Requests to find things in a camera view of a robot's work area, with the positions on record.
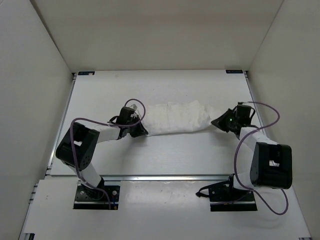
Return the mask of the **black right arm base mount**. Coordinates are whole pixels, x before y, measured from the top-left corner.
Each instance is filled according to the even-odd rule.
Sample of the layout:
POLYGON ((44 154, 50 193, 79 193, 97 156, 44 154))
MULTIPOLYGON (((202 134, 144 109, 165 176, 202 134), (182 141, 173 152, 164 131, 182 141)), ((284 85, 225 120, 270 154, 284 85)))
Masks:
POLYGON ((234 187, 233 176, 227 180, 201 187, 195 195, 208 198, 211 212, 255 212, 254 193, 234 187))

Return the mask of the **white pleated skirt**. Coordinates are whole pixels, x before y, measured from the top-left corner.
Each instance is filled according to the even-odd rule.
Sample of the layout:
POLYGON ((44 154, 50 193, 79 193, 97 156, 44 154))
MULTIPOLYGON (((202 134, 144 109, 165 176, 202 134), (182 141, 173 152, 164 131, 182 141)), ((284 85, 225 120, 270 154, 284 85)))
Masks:
POLYGON ((221 113, 221 110, 197 100, 190 103, 168 102, 147 106, 142 125, 149 137, 194 133, 208 128, 221 113))

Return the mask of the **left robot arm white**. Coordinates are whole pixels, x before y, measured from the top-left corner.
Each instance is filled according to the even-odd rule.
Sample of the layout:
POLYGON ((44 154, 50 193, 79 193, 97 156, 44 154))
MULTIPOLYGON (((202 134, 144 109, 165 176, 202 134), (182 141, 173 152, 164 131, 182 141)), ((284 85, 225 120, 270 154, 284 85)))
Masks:
POLYGON ((87 126, 75 120, 59 143, 55 157, 75 172, 93 199, 99 199, 105 192, 104 181, 91 164, 97 144, 118 141, 127 135, 147 135, 142 118, 133 104, 122 107, 119 115, 106 124, 87 126))

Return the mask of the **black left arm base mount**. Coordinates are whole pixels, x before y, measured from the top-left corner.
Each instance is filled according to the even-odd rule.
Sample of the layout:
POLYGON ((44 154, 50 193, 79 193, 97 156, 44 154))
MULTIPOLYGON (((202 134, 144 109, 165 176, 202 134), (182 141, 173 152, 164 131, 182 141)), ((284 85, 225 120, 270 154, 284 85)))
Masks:
POLYGON ((95 189, 88 188, 80 183, 77 184, 73 209, 75 210, 111 210, 119 209, 120 198, 120 185, 106 185, 103 186, 104 191, 108 194, 109 200, 106 195, 95 189))

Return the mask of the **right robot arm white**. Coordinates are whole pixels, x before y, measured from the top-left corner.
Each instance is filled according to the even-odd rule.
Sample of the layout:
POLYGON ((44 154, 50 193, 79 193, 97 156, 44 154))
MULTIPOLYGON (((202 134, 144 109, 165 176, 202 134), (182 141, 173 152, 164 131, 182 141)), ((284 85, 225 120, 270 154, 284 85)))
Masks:
POLYGON ((229 200, 236 200, 242 195, 242 190, 252 191, 257 188, 287 190, 292 186, 292 149, 289 145, 279 144, 252 125, 256 111, 253 107, 238 103, 233 109, 228 109, 211 124, 223 132, 232 132, 239 140, 234 155, 234 174, 230 177, 232 183, 224 187, 224 195, 229 200), (240 146, 245 144, 253 151, 250 169, 238 173, 237 157, 240 146))

